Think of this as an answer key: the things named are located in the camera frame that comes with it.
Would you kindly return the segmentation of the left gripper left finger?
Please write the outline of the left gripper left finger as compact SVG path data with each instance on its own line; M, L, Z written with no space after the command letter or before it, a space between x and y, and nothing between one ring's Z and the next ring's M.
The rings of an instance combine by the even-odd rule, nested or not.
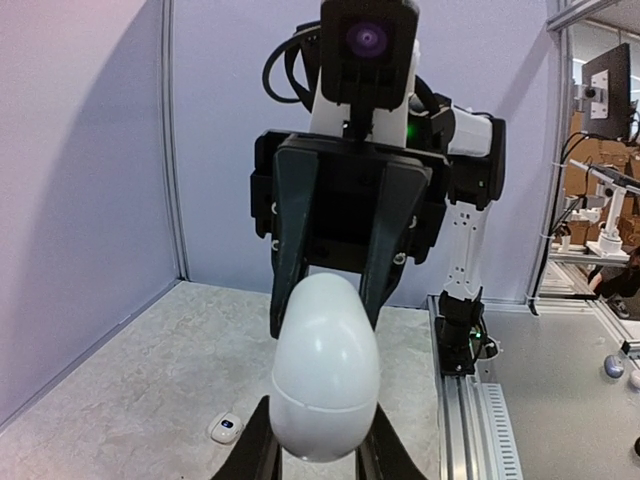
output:
M263 397L243 433L211 480L280 480L282 448L271 428L269 397Z

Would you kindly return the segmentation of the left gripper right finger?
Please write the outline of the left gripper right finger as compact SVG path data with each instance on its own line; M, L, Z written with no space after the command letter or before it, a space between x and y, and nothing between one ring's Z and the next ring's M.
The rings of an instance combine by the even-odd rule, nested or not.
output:
M377 404L372 425L356 449L357 480L427 480Z

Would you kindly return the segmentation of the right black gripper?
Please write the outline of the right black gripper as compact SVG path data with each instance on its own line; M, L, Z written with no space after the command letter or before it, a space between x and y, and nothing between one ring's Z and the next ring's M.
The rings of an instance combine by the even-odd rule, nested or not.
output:
M251 217L256 234L265 238L276 231L278 240L272 262L270 334L275 339L280 336L291 293L306 272L311 212L307 259L330 269L342 262L344 269L352 272L362 269L366 260L359 295L371 328L375 329L387 298L396 254L405 253L419 265L436 244L446 211L450 167L433 152L408 150L402 156L419 162L426 172L389 165L382 175L382 163L377 157L397 150L376 146L367 159L352 166L327 154L319 169L315 153L293 148L276 153L290 137L301 140L303 135L270 130L258 137L250 177ZM312 208L315 187L319 200ZM401 242L412 217L416 225Z

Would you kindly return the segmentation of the white stem earbud charging case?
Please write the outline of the white stem earbud charging case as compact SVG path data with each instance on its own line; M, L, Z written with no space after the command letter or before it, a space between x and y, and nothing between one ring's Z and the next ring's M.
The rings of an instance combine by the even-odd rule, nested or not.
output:
M208 426L208 436L211 440L222 445L234 443L242 433L244 423L233 413L218 414Z

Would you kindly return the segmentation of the white oval charging case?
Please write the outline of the white oval charging case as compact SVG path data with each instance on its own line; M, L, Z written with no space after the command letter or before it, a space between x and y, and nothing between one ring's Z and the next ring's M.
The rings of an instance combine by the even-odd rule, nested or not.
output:
M374 330L348 280L319 273L294 288L271 383L270 425L291 455L333 462L365 439L379 400L380 358Z

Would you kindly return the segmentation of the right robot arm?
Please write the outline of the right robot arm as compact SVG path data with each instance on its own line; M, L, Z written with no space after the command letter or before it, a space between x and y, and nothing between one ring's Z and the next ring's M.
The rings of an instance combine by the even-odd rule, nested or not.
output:
M251 214L271 241L273 337L312 266L358 274L375 322L406 261L426 259L448 208L464 246L478 239L504 182L504 121L422 93L410 97L405 124L404 147L278 130L257 138Z

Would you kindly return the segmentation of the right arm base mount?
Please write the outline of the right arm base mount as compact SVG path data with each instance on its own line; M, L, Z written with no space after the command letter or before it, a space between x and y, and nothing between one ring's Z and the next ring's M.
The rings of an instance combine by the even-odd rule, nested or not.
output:
M499 354L498 342L489 336L484 320L481 294L460 300L443 291L438 299L435 333L442 376L473 375L478 360Z

